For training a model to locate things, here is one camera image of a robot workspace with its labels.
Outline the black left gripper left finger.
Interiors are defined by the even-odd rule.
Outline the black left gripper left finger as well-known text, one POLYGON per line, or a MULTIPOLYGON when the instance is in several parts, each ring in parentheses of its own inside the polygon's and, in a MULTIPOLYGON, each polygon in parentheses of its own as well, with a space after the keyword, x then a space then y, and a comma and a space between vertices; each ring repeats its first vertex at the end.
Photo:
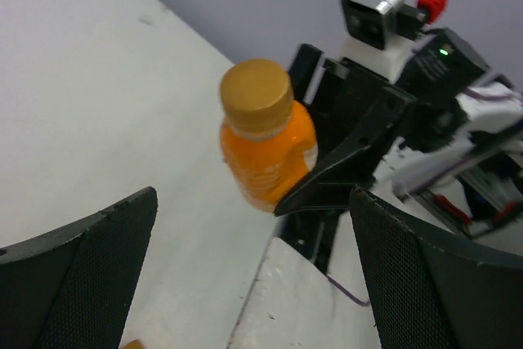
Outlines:
POLYGON ((3 348, 116 348, 158 211, 146 187, 1 249, 3 348))

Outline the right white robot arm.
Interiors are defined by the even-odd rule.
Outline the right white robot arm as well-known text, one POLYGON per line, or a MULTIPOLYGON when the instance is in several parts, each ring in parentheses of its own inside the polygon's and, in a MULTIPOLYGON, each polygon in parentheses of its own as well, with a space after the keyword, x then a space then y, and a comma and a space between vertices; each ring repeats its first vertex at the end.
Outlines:
POLYGON ((323 74, 306 111, 315 126, 315 166, 276 204, 277 217, 318 218, 346 212, 356 187, 392 177, 400 196, 422 193, 442 177, 505 150, 522 134, 522 100, 452 29, 425 31, 427 41, 395 82, 343 57, 323 58, 303 43, 289 67, 303 99, 317 69, 323 74))

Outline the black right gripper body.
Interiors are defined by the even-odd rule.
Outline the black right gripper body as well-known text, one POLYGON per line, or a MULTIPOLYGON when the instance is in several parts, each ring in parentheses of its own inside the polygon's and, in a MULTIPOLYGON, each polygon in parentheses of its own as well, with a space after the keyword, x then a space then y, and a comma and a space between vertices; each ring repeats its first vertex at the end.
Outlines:
POLYGON ((401 91, 417 99, 394 142, 421 153, 450 144, 467 117, 458 95, 486 74, 489 65, 451 29, 432 29, 429 36, 420 49, 411 52, 395 82, 346 57, 323 58, 319 48, 306 43, 299 46, 288 69, 299 100, 304 99, 315 71, 322 70, 315 96, 306 105, 318 137, 317 164, 351 133, 385 91, 401 91))

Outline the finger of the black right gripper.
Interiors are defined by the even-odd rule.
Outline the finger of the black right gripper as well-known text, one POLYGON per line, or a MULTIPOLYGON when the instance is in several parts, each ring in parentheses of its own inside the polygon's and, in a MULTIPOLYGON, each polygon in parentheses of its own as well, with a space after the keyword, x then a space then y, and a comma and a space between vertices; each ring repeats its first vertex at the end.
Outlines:
POLYGON ((375 169, 416 106, 410 94, 385 91, 351 133, 278 202, 274 215, 347 210, 351 190, 374 183, 375 169))

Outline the plain orange juice bottle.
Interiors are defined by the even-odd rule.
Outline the plain orange juice bottle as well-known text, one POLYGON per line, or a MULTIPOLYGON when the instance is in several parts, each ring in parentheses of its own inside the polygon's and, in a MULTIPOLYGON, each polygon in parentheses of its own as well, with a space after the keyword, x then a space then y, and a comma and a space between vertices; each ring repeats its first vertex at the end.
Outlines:
POLYGON ((315 126, 291 79, 267 59, 239 62, 219 83, 223 158, 242 196, 272 213, 318 159, 315 126))

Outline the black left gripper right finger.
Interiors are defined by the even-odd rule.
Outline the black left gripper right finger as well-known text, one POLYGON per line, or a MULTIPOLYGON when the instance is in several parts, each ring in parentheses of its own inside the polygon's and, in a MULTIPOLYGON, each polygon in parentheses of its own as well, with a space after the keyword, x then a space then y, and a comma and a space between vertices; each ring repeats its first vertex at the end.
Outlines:
POLYGON ((522 258, 424 222, 365 189, 352 225, 384 348, 520 348, 522 258))

